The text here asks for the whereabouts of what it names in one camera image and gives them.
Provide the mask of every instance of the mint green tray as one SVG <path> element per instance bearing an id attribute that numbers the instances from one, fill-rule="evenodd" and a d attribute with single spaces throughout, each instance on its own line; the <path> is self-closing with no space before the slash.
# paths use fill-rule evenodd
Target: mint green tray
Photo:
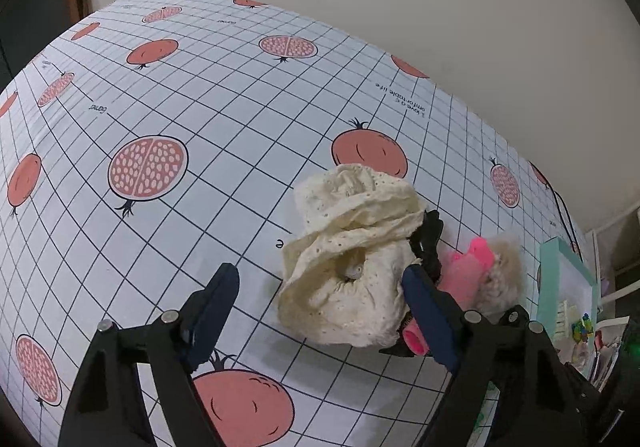
<path id="1" fill-rule="evenodd" d="M 575 255 L 568 244 L 554 237 L 540 245 L 540 297 L 537 320 L 550 338 L 556 332 L 558 303 L 568 300 L 576 305 L 580 316 L 588 313 L 596 323 L 598 283 L 596 276 Z"/>

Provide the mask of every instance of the cream cloth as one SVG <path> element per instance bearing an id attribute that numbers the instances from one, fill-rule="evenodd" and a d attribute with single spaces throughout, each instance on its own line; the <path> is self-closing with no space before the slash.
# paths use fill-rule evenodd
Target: cream cloth
<path id="1" fill-rule="evenodd" d="M 308 178 L 294 199 L 304 229 L 282 249 L 280 321 L 320 344 L 394 344 L 406 312 L 400 280 L 415 260 L 406 238 L 425 209 L 414 187 L 345 164 Z"/>

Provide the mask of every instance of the pink toy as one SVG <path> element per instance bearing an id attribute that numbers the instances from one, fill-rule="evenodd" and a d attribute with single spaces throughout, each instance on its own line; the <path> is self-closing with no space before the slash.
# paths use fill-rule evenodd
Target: pink toy
<path id="1" fill-rule="evenodd" d="M 475 237 L 469 245 L 468 252 L 454 253 L 450 264 L 442 268 L 438 290 L 450 293 L 463 311 L 468 310 L 474 303 L 478 288 L 494 261 L 494 253 L 486 240 Z M 429 353 L 429 345 L 424 340 L 415 319 L 411 319 L 402 330 L 402 338 L 416 355 Z"/>

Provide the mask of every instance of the white wall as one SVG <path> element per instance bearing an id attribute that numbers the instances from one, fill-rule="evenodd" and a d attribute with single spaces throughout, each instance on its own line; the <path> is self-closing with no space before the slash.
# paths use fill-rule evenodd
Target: white wall
<path id="1" fill-rule="evenodd" d="M 583 228 L 640 198 L 640 26 L 624 0 L 261 1 L 431 75 L 538 165 Z"/>

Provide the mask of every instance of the silver bolt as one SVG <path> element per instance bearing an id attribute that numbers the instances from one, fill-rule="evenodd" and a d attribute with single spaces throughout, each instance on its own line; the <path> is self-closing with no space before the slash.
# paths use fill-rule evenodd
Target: silver bolt
<path id="1" fill-rule="evenodd" d="M 465 321 L 471 324 L 478 324 L 482 320 L 482 316 L 475 310 L 469 310 L 465 312 Z"/>
<path id="2" fill-rule="evenodd" d="M 98 322 L 98 331 L 100 333 L 108 332 L 111 328 L 113 328 L 113 321 L 109 319 Z"/>
<path id="3" fill-rule="evenodd" d="M 531 321 L 529 323 L 529 329 L 534 333 L 542 333 L 545 330 L 544 326 L 538 321 Z"/>
<path id="4" fill-rule="evenodd" d="M 160 319 L 164 324 L 171 324 L 172 322 L 177 321 L 179 316 L 180 314 L 176 310 L 167 310 L 162 314 Z"/>

